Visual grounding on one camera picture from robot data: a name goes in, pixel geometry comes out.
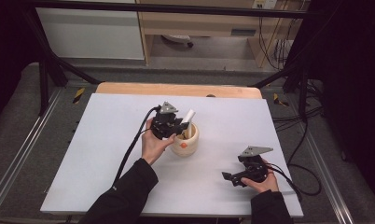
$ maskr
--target black jacket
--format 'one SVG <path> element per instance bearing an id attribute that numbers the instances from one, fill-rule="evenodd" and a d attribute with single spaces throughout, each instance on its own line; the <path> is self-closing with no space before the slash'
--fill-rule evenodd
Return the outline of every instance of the black jacket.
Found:
<path id="1" fill-rule="evenodd" d="M 134 223 L 144 209 L 147 195 L 158 182 L 152 167 L 139 159 L 114 187 L 97 199 L 79 223 Z M 293 223 L 280 192 L 268 190 L 258 194 L 251 200 L 251 208 L 252 223 Z"/>

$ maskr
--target cup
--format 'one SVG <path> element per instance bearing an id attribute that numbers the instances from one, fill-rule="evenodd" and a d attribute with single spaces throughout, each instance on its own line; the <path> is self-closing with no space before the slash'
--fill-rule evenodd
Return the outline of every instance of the cup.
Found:
<path id="1" fill-rule="evenodd" d="M 188 157 L 196 152 L 199 145 L 199 128 L 191 123 L 182 134 L 175 137 L 171 150 L 180 157 Z"/>

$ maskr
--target floor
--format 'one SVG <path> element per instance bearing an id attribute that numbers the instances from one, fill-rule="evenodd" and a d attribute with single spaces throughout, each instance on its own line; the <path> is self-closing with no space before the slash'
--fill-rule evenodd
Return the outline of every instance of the floor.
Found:
<path id="1" fill-rule="evenodd" d="M 90 62 L 91 66 L 84 61 L 75 63 L 93 77 L 126 82 L 246 86 L 276 72 L 269 64 L 264 68 L 255 66 L 254 56 L 243 38 L 192 37 L 192 41 L 194 47 L 189 48 L 156 36 L 151 63 L 148 65 L 124 61 Z M 76 122 L 80 120 L 90 93 L 95 91 L 95 86 L 74 75 L 68 76 L 71 80 L 69 85 L 65 89 L 55 89 L 60 98 L 52 107 L 52 115 L 42 120 L 46 125 L 31 144 L 24 140 L 38 121 L 39 89 L 37 68 L 34 65 L 24 70 L 19 87 L 0 117 L 0 183 L 3 177 L 14 180 L 13 184 L 0 188 L 7 193 L 0 197 L 0 222 L 60 223 L 60 220 L 65 219 L 41 214 L 39 208 L 46 196 L 46 188 L 51 184 L 68 148 L 68 141 L 73 138 L 73 130 L 78 125 Z M 283 79 L 279 79 L 261 90 L 274 118 L 296 114 L 296 94 L 284 94 L 281 88 L 283 82 Z M 81 86 L 86 87 L 85 93 L 79 104 L 72 104 Z M 275 93 L 281 104 L 274 103 Z M 307 102 L 310 103 L 307 110 L 320 106 L 315 98 L 309 98 Z M 285 158 L 289 158 L 304 133 L 304 126 L 297 123 L 283 131 L 282 128 L 278 129 Z M 320 115 L 313 117 L 309 120 L 308 129 L 306 140 L 296 154 L 294 163 L 304 165 L 316 174 L 330 174 L 331 181 L 323 180 L 324 189 L 318 196 L 303 196 L 301 205 L 305 217 L 296 218 L 295 222 L 375 223 L 375 197 L 354 164 L 341 159 L 340 149 L 326 118 Z M 28 155 L 21 152 L 21 145 L 28 146 Z M 319 159 L 313 148 L 320 149 Z M 16 155 L 21 155 L 19 158 L 22 164 L 16 168 L 14 175 L 6 176 L 10 173 L 9 165 L 16 162 Z M 321 159 L 328 171 L 319 170 L 324 168 Z M 291 167 L 290 171 L 294 181 L 304 190 L 316 190 L 316 180 L 311 175 L 295 167 Z M 340 204 L 344 204 L 347 209 L 338 210 Z"/>

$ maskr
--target desk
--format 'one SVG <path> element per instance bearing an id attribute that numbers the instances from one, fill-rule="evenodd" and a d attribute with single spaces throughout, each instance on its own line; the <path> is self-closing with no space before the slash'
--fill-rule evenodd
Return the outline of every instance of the desk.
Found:
<path id="1" fill-rule="evenodd" d="M 149 95 L 158 94 L 156 90 L 169 90 L 175 95 Z M 188 90 L 196 96 L 185 96 Z M 227 90 L 240 91 L 247 98 L 197 96 L 221 95 Z M 111 91 L 122 94 L 98 93 Z M 41 211 L 59 215 L 85 213 L 110 188 L 146 111 L 168 101 L 179 110 L 177 117 L 185 116 L 190 108 L 197 112 L 193 122 L 201 130 L 199 148 L 188 158 L 180 158 L 166 149 L 153 165 L 160 182 L 149 194 L 142 215 L 249 216 L 249 199 L 255 192 L 250 188 L 234 188 L 221 174 L 243 170 L 237 156 L 248 145 L 273 147 L 274 151 L 263 154 L 263 158 L 276 163 L 290 176 L 267 103 L 259 98 L 258 90 L 238 87 L 101 84 L 90 98 Z M 140 148 L 138 141 L 124 172 L 140 158 Z M 301 217 L 296 194 L 280 176 L 279 187 L 291 216 Z"/>

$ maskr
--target human hand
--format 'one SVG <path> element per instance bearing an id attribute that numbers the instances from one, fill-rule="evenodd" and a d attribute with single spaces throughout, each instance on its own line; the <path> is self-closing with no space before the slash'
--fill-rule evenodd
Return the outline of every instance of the human hand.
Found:
<path id="1" fill-rule="evenodd" d="M 245 185 L 247 185 L 247 186 L 255 189 L 258 193 L 262 193 L 262 192 L 267 191 L 269 189 L 272 192 L 280 191 L 278 189 L 277 178 L 274 175 L 274 171 L 271 170 L 271 169 L 269 169 L 269 168 L 268 168 L 267 178 L 263 182 L 261 182 L 261 183 L 257 183 L 255 181 L 253 181 L 251 179 L 248 179 L 248 178 L 245 178 L 245 177 L 241 178 L 241 181 Z"/>
<path id="2" fill-rule="evenodd" d="M 147 131 L 142 135 L 142 159 L 152 165 L 163 153 L 165 148 L 174 142 L 176 134 L 173 133 L 167 140 L 159 140 L 150 130 L 152 119 L 146 121 Z"/>

